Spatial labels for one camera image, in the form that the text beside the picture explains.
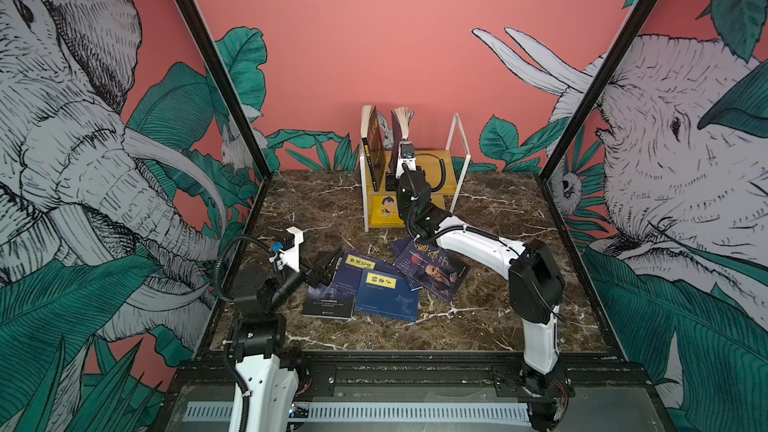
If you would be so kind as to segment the navy book under purple books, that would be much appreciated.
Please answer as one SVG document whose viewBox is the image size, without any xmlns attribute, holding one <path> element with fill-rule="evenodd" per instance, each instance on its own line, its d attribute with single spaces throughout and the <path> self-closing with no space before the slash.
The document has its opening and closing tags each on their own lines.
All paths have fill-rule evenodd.
<svg viewBox="0 0 768 432">
<path fill-rule="evenodd" d="M 390 249 L 395 258 L 398 258 L 400 255 L 402 255 L 406 250 L 408 250 L 411 247 L 411 244 L 413 243 L 413 239 L 410 237 L 405 237 L 402 239 L 395 240 L 390 243 Z"/>
</svg>

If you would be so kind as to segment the black right frame post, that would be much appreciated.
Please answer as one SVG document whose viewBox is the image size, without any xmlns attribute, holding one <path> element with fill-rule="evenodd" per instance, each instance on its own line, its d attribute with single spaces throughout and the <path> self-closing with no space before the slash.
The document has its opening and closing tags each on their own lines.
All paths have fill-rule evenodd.
<svg viewBox="0 0 768 432">
<path fill-rule="evenodd" d="M 632 5 L 596 76 L 590 82 L 587 91 L 584 93 L 576 111 L 569 120 L 560 140 L 557 142 L 554 151 L 539 173 L 539 178 L 542 181 L 547 182 L 552 178 L 557 166 L 583 127 L 584 122 L 594 110 L 597 100 L 604 92 L 608 82 L 621 64 L 632 42 L 644 26 L 657 2 L 658 0 L 636 0 Z"/>
</svg>

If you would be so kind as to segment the blue book with yellow label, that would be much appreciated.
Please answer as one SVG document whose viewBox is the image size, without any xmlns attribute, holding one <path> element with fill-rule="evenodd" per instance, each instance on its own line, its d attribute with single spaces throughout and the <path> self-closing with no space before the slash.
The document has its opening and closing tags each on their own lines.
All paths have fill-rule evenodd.
<svg viewBox="0 0 768 432">
<path fill-rule="evenodd" d="M 401 276 L 375 270 L 362 274 L 355 302 L 358 313 L 409 323 L 418 319 L 419 291 Z"/>
</svg>

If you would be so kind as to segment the black left frame post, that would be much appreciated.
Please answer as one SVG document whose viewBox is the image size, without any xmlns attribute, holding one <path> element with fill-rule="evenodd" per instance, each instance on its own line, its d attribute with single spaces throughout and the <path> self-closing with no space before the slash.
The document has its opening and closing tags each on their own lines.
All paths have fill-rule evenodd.
<svg viewBox="0 0 768 432">
<path fill-rule="evenodd" d="M 261 179 L 269 182 L 272 178 L 272 171 L 253 135 L 253 129 L 245 116 L 243 105 L 196 1 L 174 0 L 174 2 L 193 37 L 205 66 L 211 73 L 228 112 L 241 133 L 242 139 L 254 160 L 258 175 Z"/>
</svg>

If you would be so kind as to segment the purple book with old man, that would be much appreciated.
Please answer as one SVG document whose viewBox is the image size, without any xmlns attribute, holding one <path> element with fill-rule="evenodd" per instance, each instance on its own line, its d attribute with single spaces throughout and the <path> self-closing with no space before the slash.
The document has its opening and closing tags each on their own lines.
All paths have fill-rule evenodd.
<svg viewBox="0 0 768 432">
<path fill-rule="evenodd" d="M 402 140 L 409 139 L 409 126 L 410 120 L 413 116 L 413 111 L 408 107 L 397 107 L 391 111 L 391 132 L 392 132 L 392 151 L 389 161 L 389 171 L 395 173 L 397 171 L 397 162 L 400 157 L 399 147 Z"/>
</svg>

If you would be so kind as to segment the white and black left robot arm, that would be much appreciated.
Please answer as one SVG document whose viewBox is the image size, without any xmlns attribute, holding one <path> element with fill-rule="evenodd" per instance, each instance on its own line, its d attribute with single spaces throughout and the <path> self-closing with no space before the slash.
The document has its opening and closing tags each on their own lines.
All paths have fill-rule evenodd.
<svg viewBox="0 0 768 432">
<path fill-rule="evenodd" d="M 252 269 L 256 278 L 234 299 L 239 313 L 224 344 L 225 369 L 235 386 L 230 431 L 285 431 L 294 397 L 311 383 L 302 353 L 286 346 L 286 319 L 279 308 L 303 284 L 329 285 L 342 250 L 317 254 L 310 267 L 294 270 L 277 256 L 270 268 Z"/>
</svg>

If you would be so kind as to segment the yellow cartoon cover book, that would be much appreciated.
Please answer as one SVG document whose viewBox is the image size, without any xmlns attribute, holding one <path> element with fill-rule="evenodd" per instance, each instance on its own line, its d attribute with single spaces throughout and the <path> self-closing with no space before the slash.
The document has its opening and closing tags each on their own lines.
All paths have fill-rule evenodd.
<svg viewBox="0 0 768 432">
<path fill-rule="evenodd" d="M 368 224 L 371 228 L 402 228 L 394 195 L 374 195 L 370 198 Z"/>
</svg>

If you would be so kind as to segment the dark purple book white strip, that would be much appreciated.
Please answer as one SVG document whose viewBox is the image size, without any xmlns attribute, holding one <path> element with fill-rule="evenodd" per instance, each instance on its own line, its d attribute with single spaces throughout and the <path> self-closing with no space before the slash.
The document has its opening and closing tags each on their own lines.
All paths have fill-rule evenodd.
<svg viewBox="0 0 768 432">
<path fill-rule="evenodd" d="M 357 292 L 336 285 L 309 287 L 302 314 L 306 317 L 350 320 Z"/>
</svg>

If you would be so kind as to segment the navy book with yellow label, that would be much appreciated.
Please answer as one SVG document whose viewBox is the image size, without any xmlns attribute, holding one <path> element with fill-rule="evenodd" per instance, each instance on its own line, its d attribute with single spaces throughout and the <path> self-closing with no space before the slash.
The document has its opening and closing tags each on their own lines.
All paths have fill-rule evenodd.
<svg viewBox="0 0 768 432">
<path fill-rule="evenodd" d="M 389 263 L 353 252 L 344 252 L 338 261 L 331 285 L 337 289 L 357 294 L 366 272 L 399 274 L 398 269 Z"/>
</svg>

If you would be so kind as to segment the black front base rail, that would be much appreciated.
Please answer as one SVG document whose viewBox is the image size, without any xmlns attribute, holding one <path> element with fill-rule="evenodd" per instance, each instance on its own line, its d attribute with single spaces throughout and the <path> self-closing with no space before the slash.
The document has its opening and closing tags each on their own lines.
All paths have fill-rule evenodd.
<svg viewBox="0 0 768 432">
<path fill-rule="evenodd" d="M 528 426 L 483 423 L 288 423 L 285 431 L 670 431 L 674 424 L 645 369 L 615 356 L 567 353 L 566 397 L 531 395 L 512 352 L 308 351 L 302 402 L 520 403 Z"/>
</svg>

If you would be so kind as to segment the dark brown standing book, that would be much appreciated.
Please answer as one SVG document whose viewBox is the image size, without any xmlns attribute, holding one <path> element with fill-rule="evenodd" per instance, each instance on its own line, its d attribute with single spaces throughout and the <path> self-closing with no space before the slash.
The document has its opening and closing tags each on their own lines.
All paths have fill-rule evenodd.
<svg viewBox="0 0 768 432">
<path fill-rule="evenodd" d="M 385 175 L 385 149 L 378 112 L 374 105 L 362 107 L 361 141 L 371 185 L 373 190 L 378 192 Z"/>
</svg>

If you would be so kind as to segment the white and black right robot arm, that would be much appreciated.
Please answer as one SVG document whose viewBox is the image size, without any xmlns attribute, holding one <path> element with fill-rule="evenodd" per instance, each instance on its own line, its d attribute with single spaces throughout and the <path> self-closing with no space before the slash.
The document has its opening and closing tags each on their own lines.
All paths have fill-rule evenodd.
<svg viewBox="0 0 768 432">
<path fill-rule="evenodd" d="M 463 255 L 508 281 L 509 302 L 523 323 L 522 386 L 533 396 L 566 397 L 570 382 L 558 346 L 565 282 L 549 247 L 539 239 L 500 237 L 434 205 L 425 175 L 408 166 L 398 176 L 396 197 L 415 242 Z"/>
</svg>

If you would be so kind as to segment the white frame wooden bookshelf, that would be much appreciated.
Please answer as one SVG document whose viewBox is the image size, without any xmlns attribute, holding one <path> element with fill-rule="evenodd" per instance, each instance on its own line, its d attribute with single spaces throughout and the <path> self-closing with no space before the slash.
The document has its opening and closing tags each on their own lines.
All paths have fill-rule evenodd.
<svg viewBox="0 0 768 432">
<path fill-rule="evenodd" d="M 359 169 L 366 230 L 401 227 L 410 212 L 427 202 L 448 212 L 455 209 L 471 160 L 460 115 L 453 116 L 442 149 L 416 148 L 409 140 L 409 121 L 407 108 L 392 111 L 392 146 L 386 149 L 383 119 L 375 106 L 362 107 Z"/>
</svg>

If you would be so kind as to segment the black frame post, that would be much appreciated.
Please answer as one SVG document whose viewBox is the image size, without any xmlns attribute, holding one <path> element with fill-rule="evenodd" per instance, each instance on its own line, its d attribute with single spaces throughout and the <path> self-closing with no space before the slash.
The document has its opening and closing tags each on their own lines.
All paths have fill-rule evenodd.
<svg viewBox="0 0 768 432">
<path fill-rule="evenodd" d="M 632 5 L 596 76 L 590 82 L 587 91 L 584 93 L 576 111 L 569 120 L 560 140 L 557 142 L 554 151 L 539 173 L 539 178 L 542 181 L 547 182 L 552 178 L 557 166 L 583 127 L 584 122 L 594 110 L 597 100 L 604 92 L 608 82 L 621 64 L 632 42 L 644 26 L 657 2 L 658 0 L 636 0 Z"/>
<path fill-rule="evenodd" d="M 272 171 L 253 135 L 253 129 L 245 116 L 243 105 L 196 1 L 174 0 L 174 2 L 193 37 L 205 66 L 211 73 L 228 112 L 241 133 L 242 139 L 254 160 L 258 175 L 261 179 L 269 182 L 272 178 Z"/>
</svg>

